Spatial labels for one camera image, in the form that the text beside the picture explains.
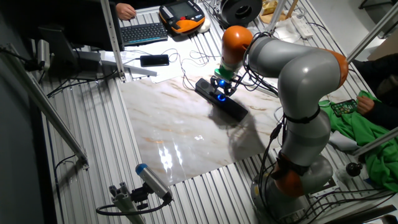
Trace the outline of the bare human hand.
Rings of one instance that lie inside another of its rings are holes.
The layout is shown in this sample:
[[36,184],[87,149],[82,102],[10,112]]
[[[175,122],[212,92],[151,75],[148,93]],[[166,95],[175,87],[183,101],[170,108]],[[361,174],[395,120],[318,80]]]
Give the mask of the bare human hand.
[[357,100],[357,112],[361,115],[365,115],[374,108],[375,102],[366,96],[358,96]]
[[136,17],[136,10],[126,3],[117,3],[116,11],[121,20],[130,20]]

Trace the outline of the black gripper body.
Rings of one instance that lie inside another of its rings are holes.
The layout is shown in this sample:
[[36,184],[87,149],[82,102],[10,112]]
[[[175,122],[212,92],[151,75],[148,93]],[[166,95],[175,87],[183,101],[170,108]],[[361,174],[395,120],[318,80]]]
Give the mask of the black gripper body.
[[218,78],[218,84],[219,84],[218,88],[222,89],[223,91],[226,91],[226,87],[230,86],[231,84],[220,77],[217,77],[217,78]]

